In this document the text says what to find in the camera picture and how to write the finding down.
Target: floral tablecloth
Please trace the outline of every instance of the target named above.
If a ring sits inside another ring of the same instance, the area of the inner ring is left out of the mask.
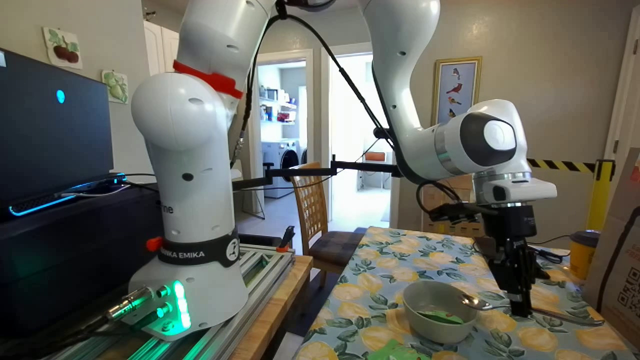
[[[508,302],[472,244],[470,238],[370,227],[296,358],[366,359],[395,339],[433,360],[640,359],[608,325],[581,327],[541,315],[512,317],[508,308],[480,312],[471,334],[455,345],[412,333],[402,292],[413,281],[448,282],[492,304]],[[540,263],[552,279],[533,285],[534,306],[580,318],[602,318],[582,301],[566,263]]]

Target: spoon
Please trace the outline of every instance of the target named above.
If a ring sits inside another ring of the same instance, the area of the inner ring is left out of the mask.
[[[460,301],[468,306],[471,307],[472,309],[476,309],[476,310],[480,310],[480,311],[486,311],[486,310],[492,310],[492,309],[498,309],[500,307],[511,307],[508,304],[504,304],[504,305],[491,305],[489,304],[487,301],[477,298],[475,296],[471,296],[469,294],[460,294],[460,296],[458,297],[460,299]],[[560,320],[564,320],[566,322],[570,322],[570,323],[574,323],[577,325],[582,325],[582,326],[602,326],[604,324],[604,320],[583,320],[581,318],[577,318],[575,316],[568,316],[568,315],[564,315],[564,314],[560,314],[560,313],[555,313],[553,311],[547,311],[544,309],[539,309],[537,307],[534,307],[531,309],[532,311],[542,314],[542,315],[546,315],[546,316],[550,316],[552,318],[557,318]]]

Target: chair cushion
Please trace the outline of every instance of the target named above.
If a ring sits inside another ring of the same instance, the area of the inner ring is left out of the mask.
[[[346,266],[364,234],[329,231],[309,249],[309,255],[334,265]]]

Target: paper bag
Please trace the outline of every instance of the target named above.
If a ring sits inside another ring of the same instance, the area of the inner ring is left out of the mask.
[[[640,148],[629,150],[583,294],[636,348],[640,348],[639,154]]]

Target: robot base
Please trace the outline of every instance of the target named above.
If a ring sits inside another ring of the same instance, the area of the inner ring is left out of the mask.
[[[225,268],[217,261],[177,266],[154,258],[129,282],[129,290],[152,290],[154,298],[122,321],[134,324],[151,312],[159,319],[143,330],[165,341],[177,340],[231,318],[248,298],[240,263]]]

